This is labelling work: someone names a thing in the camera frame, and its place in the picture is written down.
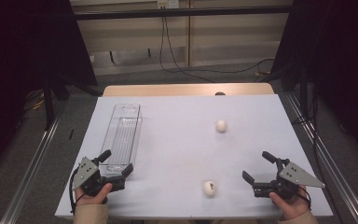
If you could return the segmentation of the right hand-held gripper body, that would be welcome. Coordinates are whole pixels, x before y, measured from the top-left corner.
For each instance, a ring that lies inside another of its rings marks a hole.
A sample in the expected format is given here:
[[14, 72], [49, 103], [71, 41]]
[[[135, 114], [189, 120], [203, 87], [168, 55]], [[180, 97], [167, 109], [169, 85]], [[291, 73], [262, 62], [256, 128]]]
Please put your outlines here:
[[288, 159], [267, 158], [267, 161], [276, 164], [276, 178], [268, 183], [255, 182], [251, 178], [255, 197], [267, 198], [271, 192], [274, 192], [286, 200], [298, 194], [300, 186], [325, 187], [325, 183]]

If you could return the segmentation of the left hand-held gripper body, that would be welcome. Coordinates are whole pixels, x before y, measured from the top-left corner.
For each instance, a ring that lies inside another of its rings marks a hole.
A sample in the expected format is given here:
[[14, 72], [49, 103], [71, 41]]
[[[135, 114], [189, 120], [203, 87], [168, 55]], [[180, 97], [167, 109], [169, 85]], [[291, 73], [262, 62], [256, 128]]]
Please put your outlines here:
[[100, 156], [93, 160], [84, 157], [78, 165], [72, 190], [81, 188], [86, 195], [96, 196], [107, 183], [113, 185], [111, 192], [123, 190], [125, 188], [126, 176], [101, 176], [99, 165], [106, 159], [107, 156]]

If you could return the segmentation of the clear plastic container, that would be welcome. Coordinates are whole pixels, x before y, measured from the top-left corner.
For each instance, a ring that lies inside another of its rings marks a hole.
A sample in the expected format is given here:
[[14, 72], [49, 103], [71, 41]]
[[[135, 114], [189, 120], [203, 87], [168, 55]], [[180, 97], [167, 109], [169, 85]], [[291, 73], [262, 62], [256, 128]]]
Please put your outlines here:
[[142, 122], [140, 105], [114, 106], [102, 147], [102, 152], [111, 152], [100, 166], [104, 175], [120, 175], [129, 164], [135, 163]]

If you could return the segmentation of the white egg with dark mark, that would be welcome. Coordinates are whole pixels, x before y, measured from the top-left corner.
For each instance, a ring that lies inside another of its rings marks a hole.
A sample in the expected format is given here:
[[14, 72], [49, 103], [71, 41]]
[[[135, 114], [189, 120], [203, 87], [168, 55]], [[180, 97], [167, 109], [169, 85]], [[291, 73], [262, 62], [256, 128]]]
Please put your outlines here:
[[207, 196], [214, 196], [216, 193], [216, 185], [213, 181], [208, 180], [203, 183], [203, 192]]

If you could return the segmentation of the person's left hand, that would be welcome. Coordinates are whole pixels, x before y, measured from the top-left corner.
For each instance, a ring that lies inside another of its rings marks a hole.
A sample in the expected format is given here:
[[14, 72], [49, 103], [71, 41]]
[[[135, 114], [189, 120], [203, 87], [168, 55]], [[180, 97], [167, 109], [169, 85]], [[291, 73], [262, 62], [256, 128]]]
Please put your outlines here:
[[82, 188], [77, 188], [75, 190], [76, 205], [80, 206], [86, 204], [102, 204], [103, 200], [110, 193], [112, 187], [113, 185], [111, 183], [105, 184], [96, 196], [89, 196]]

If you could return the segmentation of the person's right hand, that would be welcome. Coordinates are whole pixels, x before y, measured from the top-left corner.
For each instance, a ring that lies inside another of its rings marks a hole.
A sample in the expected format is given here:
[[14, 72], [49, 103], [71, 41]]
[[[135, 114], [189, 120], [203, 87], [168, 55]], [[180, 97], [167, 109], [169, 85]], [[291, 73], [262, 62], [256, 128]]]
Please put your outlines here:
[[310, 204], [307, 201], [307, 191], [305, 186], [300, 186], [297, 195], [289, 200], [282, 199], [277, 193], [271, 192], [270, 199], [281, 209], [281, 221], [291, 220], [309, 212]]

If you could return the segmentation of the white table cover sheet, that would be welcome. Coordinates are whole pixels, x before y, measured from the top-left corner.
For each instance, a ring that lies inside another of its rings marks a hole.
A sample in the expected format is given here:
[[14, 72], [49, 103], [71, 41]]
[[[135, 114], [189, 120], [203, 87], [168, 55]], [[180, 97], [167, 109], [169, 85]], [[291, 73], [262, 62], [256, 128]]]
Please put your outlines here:
[[[109, 215], [128, 219], [226, 219], [278, 217], [268, 199], [256, 198], [242, 179], [246, 171], [269, 182], [272, 155], [312, 170], [276, 94], [237, 96], [101, 97], [80, 158], [100, 155], [117, 104], [138, 104], [143, 116], [134, 170], [126, 186], [108, 197]], [[224, 120], [220, 133], [216, 122]], [[214, 196], [203, 183], [216, 185]]]

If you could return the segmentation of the black metal stand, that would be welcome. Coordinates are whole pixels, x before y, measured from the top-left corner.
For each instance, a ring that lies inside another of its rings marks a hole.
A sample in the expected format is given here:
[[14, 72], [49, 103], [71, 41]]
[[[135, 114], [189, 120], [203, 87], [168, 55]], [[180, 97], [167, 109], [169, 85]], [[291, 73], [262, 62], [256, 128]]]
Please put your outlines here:
[[261, 82], [270, 82], [279, 79], [284, 91], [293, 91], [299, 85], [300, 116], [296, 122], [305, 122], [310, 119], [308, 108], [308, 76], [301, 63], [286, 63], [281, 68], [273, 65], [271, 73], [261, 79]]
[[44, 75], [43, 93], [46, 109], [46, 131], [52, 127], [55, 120], [52, 95], [55, 95], [60, 101], [68, 100], [70, 93], [66, 89], [66, 85], [74, 86], [91, 96], [101, 96], [103, 94], [101, 90], [97, 90], [91, 87], [91, 85], [83, 84], [80, 81], [75, 81], [70, 77], [62, 75]]

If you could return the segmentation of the dark curtain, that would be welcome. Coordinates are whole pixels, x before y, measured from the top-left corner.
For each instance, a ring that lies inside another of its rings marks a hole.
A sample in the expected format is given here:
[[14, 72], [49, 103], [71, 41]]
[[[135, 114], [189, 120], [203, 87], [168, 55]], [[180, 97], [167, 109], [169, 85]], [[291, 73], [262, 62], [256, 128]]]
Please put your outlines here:
[[293, 0], [271, 74], [305, 74], [358, 143], [358, 0]]
[[70, 0], [0, 0], [0, 156], [31, 91], [97, 84]]

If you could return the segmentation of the black horizontal metal bar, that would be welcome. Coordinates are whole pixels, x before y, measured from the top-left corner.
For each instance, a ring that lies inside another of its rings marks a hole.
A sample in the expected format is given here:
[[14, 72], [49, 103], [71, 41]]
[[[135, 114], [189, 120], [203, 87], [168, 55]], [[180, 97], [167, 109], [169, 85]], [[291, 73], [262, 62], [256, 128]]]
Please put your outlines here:
[[175, 8], [175, 9], [147, 9], [106, 12], [78, 12], [74, 18], [78, 21], [88, 20], [117, 20], [142, 18], [193, 17], [214, 15], [248, 15], [248, 14], [281, 14], [293, 10], [290, 6], [268, 7], [208, 7], [208, 8]]

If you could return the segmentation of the metal floor rail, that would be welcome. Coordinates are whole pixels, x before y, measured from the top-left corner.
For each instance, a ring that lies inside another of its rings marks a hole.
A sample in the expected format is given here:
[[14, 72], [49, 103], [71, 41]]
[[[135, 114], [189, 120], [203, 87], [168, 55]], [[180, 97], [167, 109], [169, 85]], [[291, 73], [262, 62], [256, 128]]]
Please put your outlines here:
[[58, 103], [56, 116], [52, 120], [50, 126], [44, 131], [42, 139], [36, 149], [36, 152], [19, 184], [17, 190], [12, 197], [6, 212], [3, 214], [0, 224], [16, 224], [21, 210], [25, 204], [34, 180], [37, 176], [39, 168], [45, 158], [49, 145], [56, 133], [59, 123], [62, 119], [62, 114], [66, 108], [67, 103]]
[[296, 113], [296, 118], [312, 142], [314, 152], [316, 153], [315, 160], [323, 163], [326, 172], [329, 174], [339, 195], [349, 209], [355, 223], [358, 224], [358, 197], [338, 169], [322, 138], [318, 135], [316, 122], [306, 118], [305, 113], [300, 109], [299, 100], [293, 93], [287, 93], [286, 97]]

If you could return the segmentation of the white wall socket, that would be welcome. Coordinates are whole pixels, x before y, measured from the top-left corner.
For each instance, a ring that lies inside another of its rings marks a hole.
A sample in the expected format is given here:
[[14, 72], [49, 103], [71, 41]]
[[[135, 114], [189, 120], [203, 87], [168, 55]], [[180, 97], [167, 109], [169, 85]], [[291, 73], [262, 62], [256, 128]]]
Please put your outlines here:
[[177, 9], [179, 0], [158, 0], [158, 9]]

